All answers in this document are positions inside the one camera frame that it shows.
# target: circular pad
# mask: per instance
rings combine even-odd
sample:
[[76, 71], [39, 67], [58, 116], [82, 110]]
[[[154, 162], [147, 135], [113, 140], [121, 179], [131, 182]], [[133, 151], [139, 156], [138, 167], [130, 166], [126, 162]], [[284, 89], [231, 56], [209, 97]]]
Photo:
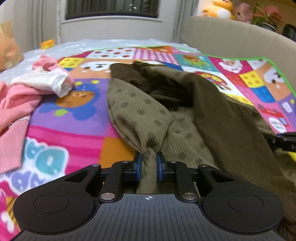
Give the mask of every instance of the circular pad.
[[254, 213], [263, 207], [260, 198], [251, 194], [236, 194], [229, 198], [229, 206], [240, 213]]
[[215, 225], [241, 234], [257, 234], [277, 227], [284, 214], [280, 198], [249, 182], [219, 183], [202, 202]]
[[66, 196], [52, 193], [37, 198], [34, 206], [43, 213], [57, 213], [64, 210], [68, 204], [69, 199]]

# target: pillow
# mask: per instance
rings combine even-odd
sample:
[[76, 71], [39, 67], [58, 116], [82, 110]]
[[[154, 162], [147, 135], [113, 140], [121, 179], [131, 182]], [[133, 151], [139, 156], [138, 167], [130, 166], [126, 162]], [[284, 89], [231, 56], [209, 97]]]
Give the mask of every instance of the pillow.
[[16, 66], [24, 56], [12, 35], [11, 22], [0, 23], [0, 72]]

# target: orange object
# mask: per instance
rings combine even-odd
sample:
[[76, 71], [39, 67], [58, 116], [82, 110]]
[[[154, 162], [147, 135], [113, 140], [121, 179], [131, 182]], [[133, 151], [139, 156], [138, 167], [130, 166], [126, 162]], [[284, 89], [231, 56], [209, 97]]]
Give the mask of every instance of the orange object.
[[49, 49], [53, 46], [55, 46], [54, 39], [41, 43], [41, 49]]
[[113, 163], [118, 161], [132, 161], [135, 153], [135, 149], [126, 144], [124, 140], [106, 137], [99, 163], [102, 168], [111, 167]]
[[205, 8], [203, 12], [208, 17], [235, 19], [235, 16], [231, 13], [232, 9], [231, 0], [213, 0], [213, 5]]
[[0, 23], [0, 72], [18, 65], [23, 59], [12, 35], [11, 22]]

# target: pink clothing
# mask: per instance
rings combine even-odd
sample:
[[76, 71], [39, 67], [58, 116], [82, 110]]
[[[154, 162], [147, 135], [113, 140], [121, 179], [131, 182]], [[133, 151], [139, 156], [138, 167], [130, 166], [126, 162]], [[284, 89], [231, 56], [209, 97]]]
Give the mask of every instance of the pink clothing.
[[[33, 63], [32, 65], [32, 70], [35, 70], [39, 67], [42, 67], [45, 71], [52, 71], [55, 70], [57, 68], [60, 68], [62, 71], [69, 73], [67, 70], [65, 70], [64, 68], [60, 67], [57, 64], [57, 60], [53, 57], [48, 57], [45, 54], [42, 54], [40, 56], [40, 58]], [[66, 83], [73, 85], [74, 84], [74, 80], [73, 78], [71, 78], [70, 76], [68, 76], [65, 80]]]
[[0, 173], [21, 166], [22, 147], [30, 114], [44, 94], [52, 92], [26, 85], [0, 83]]

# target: yellow plush toy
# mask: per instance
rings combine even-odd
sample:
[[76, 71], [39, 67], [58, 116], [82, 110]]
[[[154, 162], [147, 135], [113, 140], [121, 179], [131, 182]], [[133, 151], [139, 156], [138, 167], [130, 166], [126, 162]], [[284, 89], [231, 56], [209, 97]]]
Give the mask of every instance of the yellow plush toy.
[[235, 19], [231, 14], [232, 9], [231, 0], [213, 0], [213, 5], [205, 8], [203, 12], [209, 17]]

